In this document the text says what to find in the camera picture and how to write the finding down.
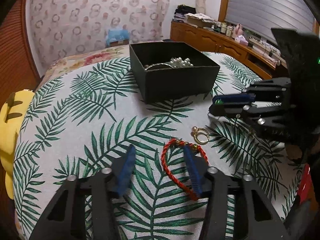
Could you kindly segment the person's right hand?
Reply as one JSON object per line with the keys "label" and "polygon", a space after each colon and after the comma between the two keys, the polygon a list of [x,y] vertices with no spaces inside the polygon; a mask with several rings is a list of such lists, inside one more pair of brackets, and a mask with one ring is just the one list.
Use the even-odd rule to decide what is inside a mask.
{"label": "person's right hand", "polygon": [[303,156],[302,150],[299,148],[299,146],[296,145],[285,144],[285,151],[291,161],[297,161]]}

